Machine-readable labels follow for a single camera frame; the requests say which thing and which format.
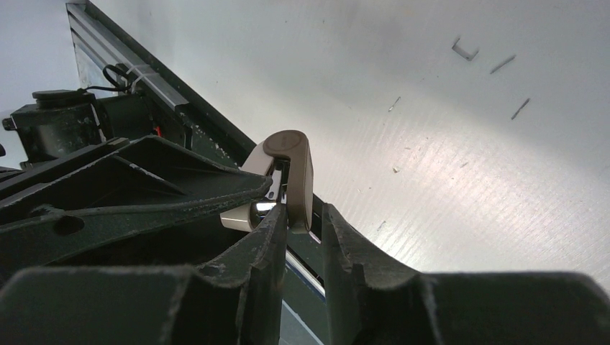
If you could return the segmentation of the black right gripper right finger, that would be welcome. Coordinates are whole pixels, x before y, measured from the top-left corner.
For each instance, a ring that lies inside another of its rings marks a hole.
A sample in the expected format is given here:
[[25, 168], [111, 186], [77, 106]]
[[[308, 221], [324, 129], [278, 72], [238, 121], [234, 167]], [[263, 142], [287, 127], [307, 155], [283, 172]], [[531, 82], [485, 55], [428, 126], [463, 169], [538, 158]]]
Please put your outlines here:
[[322, 214], [332, 344], [607, 344], [609, 297], [574, 272], [422, 273]]

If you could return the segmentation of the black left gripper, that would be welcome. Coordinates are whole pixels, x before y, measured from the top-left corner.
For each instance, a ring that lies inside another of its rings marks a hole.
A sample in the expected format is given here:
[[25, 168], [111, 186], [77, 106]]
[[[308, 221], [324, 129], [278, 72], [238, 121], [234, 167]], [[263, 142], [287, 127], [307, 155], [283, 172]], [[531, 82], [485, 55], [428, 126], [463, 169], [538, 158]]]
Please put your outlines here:
[[245, 205], [270, 187], [266, 176], [183, 148], [190, 145], [185, 125], [142, 91], [32, 97], [2, 120], [24, 147], [20, 165], [40, 165], [1, 182], [2, 282], [24, 268]]

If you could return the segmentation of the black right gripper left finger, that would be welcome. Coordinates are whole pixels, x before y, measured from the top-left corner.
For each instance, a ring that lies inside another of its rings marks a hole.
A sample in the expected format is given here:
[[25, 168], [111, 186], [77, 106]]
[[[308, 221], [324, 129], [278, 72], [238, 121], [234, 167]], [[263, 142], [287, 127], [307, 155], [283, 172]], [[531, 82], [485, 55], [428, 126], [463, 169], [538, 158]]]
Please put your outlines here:
[[35, 267], [1, 289], [3, 344], [277, 344], [288, 212], [197, 267]]

